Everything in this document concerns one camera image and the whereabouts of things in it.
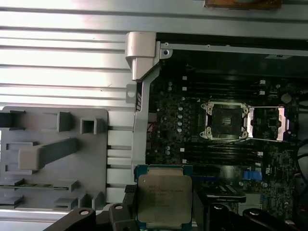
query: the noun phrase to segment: metal frame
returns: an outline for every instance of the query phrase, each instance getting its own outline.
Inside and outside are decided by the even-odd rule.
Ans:
[[[131,158],[131,182],[134,183],[134,168],[137,165],[145,164],[146,153],[146,129],[148,124],[149,94],[151,82],[159,76],[159,60],[168,59],[172,56],[173,50],[209,51],[209,52],[233,52],[233,53],[254,53],[276,55],[277,58],[283,56],[308,56],[308,51],[302,50],[280,50],[254,47],[231,47],[192,45],[192,44],[172,44],[155,42],[155,33],[130,32],[127,34],[126,59],[133,73],[133,80],[141,81],[142,94],[140,111],[135,111],[135,123],[132,141]],[[282,121],[281,129],[287,125]],[[251,128],[248,129],[248,137],[252,136]]]

